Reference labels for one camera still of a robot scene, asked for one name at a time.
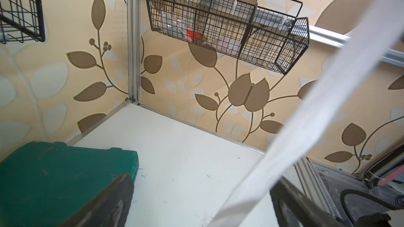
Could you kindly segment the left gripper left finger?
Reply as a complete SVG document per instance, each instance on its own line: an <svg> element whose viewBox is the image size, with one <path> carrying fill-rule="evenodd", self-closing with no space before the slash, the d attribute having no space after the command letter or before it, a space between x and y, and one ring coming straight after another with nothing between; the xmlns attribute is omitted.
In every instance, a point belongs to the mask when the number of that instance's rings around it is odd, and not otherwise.
<svg viewBox="0 0 404 227"><path fill-rule="evenodd" d="M131 175L122 174L62 227L123 227L134 192Z"/></svg>

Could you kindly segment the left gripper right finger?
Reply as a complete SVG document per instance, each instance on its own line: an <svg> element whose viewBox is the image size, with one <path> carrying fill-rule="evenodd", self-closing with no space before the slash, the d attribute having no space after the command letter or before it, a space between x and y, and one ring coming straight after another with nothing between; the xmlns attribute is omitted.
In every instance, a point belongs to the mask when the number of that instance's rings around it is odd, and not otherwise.
<svg viewBox="0 0 404 227"><path fill-rule="evenodd" d="M282 177L270 190L280 227L342 227L331 214L321 210L289 180Z"/></svg>

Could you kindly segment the white ribbon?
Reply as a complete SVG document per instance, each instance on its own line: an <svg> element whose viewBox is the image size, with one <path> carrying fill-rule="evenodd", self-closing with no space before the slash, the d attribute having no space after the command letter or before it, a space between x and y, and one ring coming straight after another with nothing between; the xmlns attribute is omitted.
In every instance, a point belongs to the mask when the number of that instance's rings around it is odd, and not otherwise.
<svg viewBox="0 0 404 227"><path fill-rule="evenodd" d="M403 0L374 0L350 40L334 56L323 77L284 124L262 159L232 191L210 226L242 224L283 173L316 145L335 114L403 31Z"/></svg>

